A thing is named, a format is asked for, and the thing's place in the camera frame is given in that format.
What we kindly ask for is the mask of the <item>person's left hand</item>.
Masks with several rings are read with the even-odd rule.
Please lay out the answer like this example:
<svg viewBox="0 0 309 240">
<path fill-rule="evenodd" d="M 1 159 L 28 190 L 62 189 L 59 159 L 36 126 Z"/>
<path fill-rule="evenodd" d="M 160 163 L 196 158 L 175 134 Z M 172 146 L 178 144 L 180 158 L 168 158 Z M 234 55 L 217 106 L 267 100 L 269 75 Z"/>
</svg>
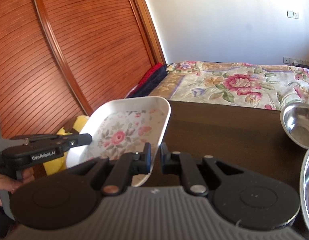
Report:
<svg viewBox="0 0 309 240">
<path fill-rule="evenodd" d="M 25 185 L 34 180 L 35 180 L 35 177 L 34 177 L 34 171 L 32 167 L 27 168 L 22 171 L 21 181 L 14 180 L 3 174 L 0 174 L 0 190 L 6 190 L 8 192 L 14 193 L 22 185 Z"/>
</svg>

